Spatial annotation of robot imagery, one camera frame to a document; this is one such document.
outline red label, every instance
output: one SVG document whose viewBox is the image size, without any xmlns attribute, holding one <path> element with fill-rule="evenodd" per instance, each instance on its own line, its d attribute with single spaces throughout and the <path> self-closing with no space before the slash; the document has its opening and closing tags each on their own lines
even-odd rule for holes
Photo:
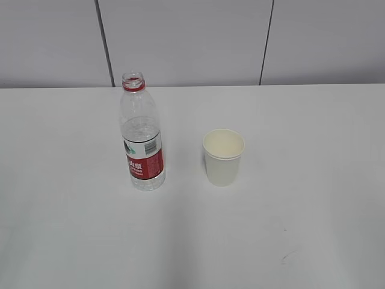
<svg viewBox="0 0 385 289">
<path fill-rule="evenodd" d="M 135 159 L 127 155 L 131 175 L 137 179 L 152 179 L 163 171 L 163 153 L 160 149 L 149 158 Z"/>
</svg>

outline cup rim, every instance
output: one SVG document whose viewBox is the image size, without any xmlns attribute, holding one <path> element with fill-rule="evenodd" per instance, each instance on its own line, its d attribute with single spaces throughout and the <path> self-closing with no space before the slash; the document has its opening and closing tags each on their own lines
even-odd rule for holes
<svg viewBox="0 0 385 289">
<path fill-rule="evenodd" d="M 242 146 L 242 150 L 239 154 L 236 154 L 236 155 L 231 155 L 229 157 L 218 157 L 216 155 L 213 155 L 213 154 L 210 154 L 210 152 L 208 152 L 208 150 L 206 149 L 206 146 L 205 146 L 205 140 L 206 140 L 206 137 L 214 132 L 214 131 L 230 131 L 230 132 L 233 132 L 235 133 L 238 137 L 241 138 L 242 140 L 242 143 L 243 143 L 243 146 Z M 228 129 L 228 128 L 217 128 L 217 129 L 213 129 L 212 131 L 209 131 L 208 133 L 205 134 L 205 136 L 203 137 L 203 141 L 202 141 L 202 145 L 203 145 L 203 148 L 205 149 L 205 152 L 212 158 L 216 158 L 217 160 L 222 160 L 222 161 L 231 161 L 231 160 L 235 160 L 239 157 L 241 157 L 242 153 L 245 151 L 245 139 L 243 138 L 243 136 L 236 132 L 236 131 L 233 131 L 232 129 Z"/>
</svg>

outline bottle neck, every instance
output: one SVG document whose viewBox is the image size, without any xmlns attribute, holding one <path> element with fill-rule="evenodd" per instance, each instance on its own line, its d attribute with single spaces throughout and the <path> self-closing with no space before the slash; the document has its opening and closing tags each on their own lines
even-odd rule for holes
<svg viewBox="0 0 385 289">
<path fill-rule="evenodd" d="M 122 77 L 122 87 L 127 92 L 140 92 L 146 88 L 143 75 L 140 72 L 125 73 Z"/>
</svg>

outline panel seam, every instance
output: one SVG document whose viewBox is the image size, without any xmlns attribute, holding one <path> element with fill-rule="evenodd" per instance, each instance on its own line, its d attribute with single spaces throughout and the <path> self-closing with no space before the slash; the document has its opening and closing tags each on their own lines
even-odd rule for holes
<svg viewBox="0 0 385 289">
<path fill-rule="evenodd" d="M 270 11 L 270 19 L 269 19 L 269 25 L 268 25 L 268 28 L 267 28 L 267 35 L 266 35 L 266 42 L 265 42 L 265 50 L 263 52 L 262 67 L 260 68 L 259 85 L 262 83 L 263 70 L 265 68 L 266 53 L 267 53 L 267 47 L 268 47 L 269 36 L 270 36 L 270 28 L 271 28 L 271 19 L 273 18 L 274 2 L 275 2 L 275 0 L 272 0 L 271 11 Z"/>
<path fill-rule="evenodd" d="M 107 61 L 107 66 L 108 66 L 109 79 L 111 81 L 111 86 L 115 87 L 114 74 L 112 72 L 111 61 L 109 59 L 106 34 L 104 32 L 102 13 L 100 12 L 99 1 L 98 0 L 94 0 L 94 1 L 95 1 L 95 7 L 96 7 L 97 21 L 99 22 L 100 34 L 102 36 L 102 41 L 103 41 L 104 54 L 106 56 L 106 61 Z"/>
</svg>

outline tabletop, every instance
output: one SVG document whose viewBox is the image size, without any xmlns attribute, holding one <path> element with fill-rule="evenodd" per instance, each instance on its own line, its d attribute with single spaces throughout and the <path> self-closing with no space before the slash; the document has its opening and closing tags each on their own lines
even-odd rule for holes
<svg viewBox="0 0 385 289">
<path fill-rule="evenodd" d="M 133 188 L 122 89 L 0 90 L 0 288 L 384 288 L 385 85 L 153 87 L 166 180 Z M 207 180 L 202 138 L 245 139 Z"/>
</svg>

